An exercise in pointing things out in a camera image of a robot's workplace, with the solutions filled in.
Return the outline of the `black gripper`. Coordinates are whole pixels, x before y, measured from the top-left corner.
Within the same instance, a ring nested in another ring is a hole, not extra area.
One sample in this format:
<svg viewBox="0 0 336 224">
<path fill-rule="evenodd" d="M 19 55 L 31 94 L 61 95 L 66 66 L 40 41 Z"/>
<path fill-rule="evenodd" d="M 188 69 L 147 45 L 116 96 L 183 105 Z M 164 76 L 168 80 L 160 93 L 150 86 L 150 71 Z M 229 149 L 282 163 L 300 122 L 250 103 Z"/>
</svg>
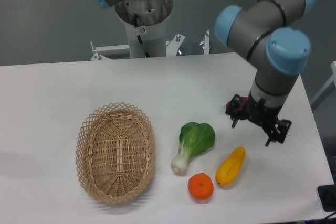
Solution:
<svg viewBox="0 0 336 224">
<path fill-rule="evenodd" d="M 292 122 L 286 119 L 278 119 L 282 105 L 271 108 L 266 107 L 265 104 L 264 99 L 262 99 L 262 102 L 256 101 L 251 93 L 249 93 L 248 97 L 241 97 L 235 94 L 226 104 L 225 114 L 232 120 L 232 128 L 236 126 L 239 120 L 246 119 L 261 126 L 268 135 L 265 146 L 269 146 L 271 142 L 282 144 L 286 139 Z"/>
</svg>

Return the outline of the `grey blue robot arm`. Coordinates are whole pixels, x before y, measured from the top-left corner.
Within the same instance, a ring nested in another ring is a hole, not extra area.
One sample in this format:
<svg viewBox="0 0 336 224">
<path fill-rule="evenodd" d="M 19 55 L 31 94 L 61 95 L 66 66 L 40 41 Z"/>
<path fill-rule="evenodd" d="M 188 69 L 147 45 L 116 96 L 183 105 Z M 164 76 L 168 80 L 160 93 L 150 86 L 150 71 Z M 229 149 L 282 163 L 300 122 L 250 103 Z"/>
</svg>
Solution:
<svg viewBox="0 0 336 224">
<path fill-rule="evenodd" d="M 132 58 L 165 57 L 165 26 L 172 0 L 95 0 L 101 8 L 114 7 L 127 29 Z M 308 12 L 315 0 L 256 0 L 248 10 L 226 7 L 214 33 L 226 47 L 257 70 L 249 95 L 235 95 L 226 105 L 233 123 L 249 120 L 262 127 L 268 142 L 283 143 L 291 126 L 280 120 L 282 109 L 310 55 L 309 38 L 290 24 Z"/>
</svg>

